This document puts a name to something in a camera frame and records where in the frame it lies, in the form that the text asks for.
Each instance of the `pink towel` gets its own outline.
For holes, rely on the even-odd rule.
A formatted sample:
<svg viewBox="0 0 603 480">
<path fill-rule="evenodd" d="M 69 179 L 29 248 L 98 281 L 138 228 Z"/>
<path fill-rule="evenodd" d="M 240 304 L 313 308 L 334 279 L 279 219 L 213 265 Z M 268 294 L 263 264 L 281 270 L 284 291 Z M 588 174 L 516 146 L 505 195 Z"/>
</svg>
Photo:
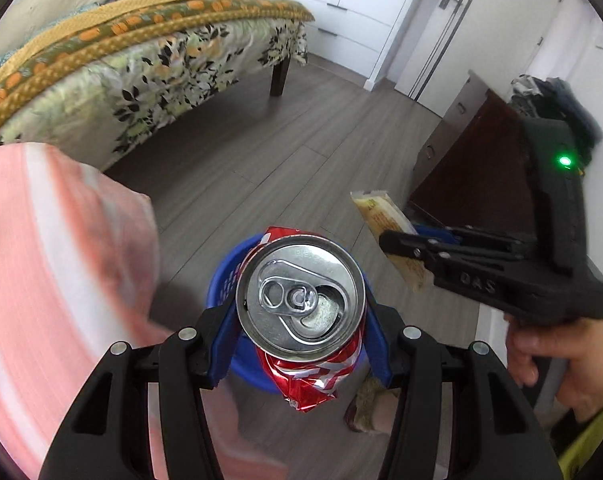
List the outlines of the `pink towel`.
<svg viewBox="0 0 603 480">
<path fill-rule="evenodd" d="M 147 319 L 159 270 L 147 196 L 52 146 L 0 147 L 0 441 L 29 478 L 109 346 L 168 335 Z M 227 480 L 285 478 L 285 466 L 239 436 L 227 386 L 207 392 L 204 404 Z M 150 425 L 163 479 L 155 416 Z"/>
</svg>

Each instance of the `crushed soda can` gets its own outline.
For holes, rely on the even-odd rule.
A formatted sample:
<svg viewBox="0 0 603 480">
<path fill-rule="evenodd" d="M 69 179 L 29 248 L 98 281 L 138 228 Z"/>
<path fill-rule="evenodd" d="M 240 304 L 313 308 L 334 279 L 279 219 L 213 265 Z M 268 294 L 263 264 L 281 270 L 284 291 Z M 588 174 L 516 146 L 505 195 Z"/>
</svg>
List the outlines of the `crushed soda can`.
<svg viewBox="0 0 603 480">
<path fill-rule="evenodd" d="M 365 286 L 352 256 L 328 238 L 270 227 L 240 266 L 236 295 L 242 327 L 291 406 L 334 399 L 363 337 Z"/>
</svg>

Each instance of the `human hand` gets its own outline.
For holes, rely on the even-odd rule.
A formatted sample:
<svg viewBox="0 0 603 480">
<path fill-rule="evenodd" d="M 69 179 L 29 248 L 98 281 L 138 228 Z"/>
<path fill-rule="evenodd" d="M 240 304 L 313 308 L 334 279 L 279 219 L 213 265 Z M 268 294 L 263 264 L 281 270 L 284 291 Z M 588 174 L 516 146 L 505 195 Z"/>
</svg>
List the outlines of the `human hand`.
<svg viewBox="0 0 603 480">
<path fill-rule="evenodd" d="M 515 382 L 534 386 L 539 371 L 533 356 L 569 360 L 557 400 L 585 422 L 603 408 L 603 320 L 578 319 L 556 326 L 521 326 L 512 316 L 505 345 Z"/>
</svg>

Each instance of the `pile of clothes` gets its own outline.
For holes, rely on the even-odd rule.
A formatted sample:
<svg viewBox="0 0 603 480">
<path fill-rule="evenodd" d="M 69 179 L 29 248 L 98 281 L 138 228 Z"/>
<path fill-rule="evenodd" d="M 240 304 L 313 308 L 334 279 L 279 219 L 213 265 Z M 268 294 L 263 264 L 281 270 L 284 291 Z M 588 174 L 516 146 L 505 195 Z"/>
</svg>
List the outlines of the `pile of clothes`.
<svg viewBox="0 0 603 480">
<path fill-rule="evenodd" d="M 595 118 L 577 100 L 570 85 L 560 78 L 546 81 L 522 75 L 512 81 L 510 105 L 518 112 L 537 118 L 566 121 L 575 137 L 579 165 L 585 168 L 592 160 L 593 148 L 603 139 Z"/>
</svg>

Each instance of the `snack bar wrapper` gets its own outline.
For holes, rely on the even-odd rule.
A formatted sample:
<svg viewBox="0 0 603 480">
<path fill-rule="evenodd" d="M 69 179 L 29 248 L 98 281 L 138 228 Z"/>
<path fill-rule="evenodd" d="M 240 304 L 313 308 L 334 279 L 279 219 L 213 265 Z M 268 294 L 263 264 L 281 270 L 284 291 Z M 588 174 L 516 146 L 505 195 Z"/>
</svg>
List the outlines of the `snack bar wrapper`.
<svg viewBox="0 0 603 480">
<path fill-rule="evenodd" d="M 417 234 L 408 218 L 385 191 L 354 191 L 350 196 L 377 243 L 379 243 L 379 235 L 386 230 Z M 386 256 L 414 291 L 418 291 L 424 286 L 428 271 L 425 270 L 423 262 L 394 254 L 386 254 Z"/>
</svg>

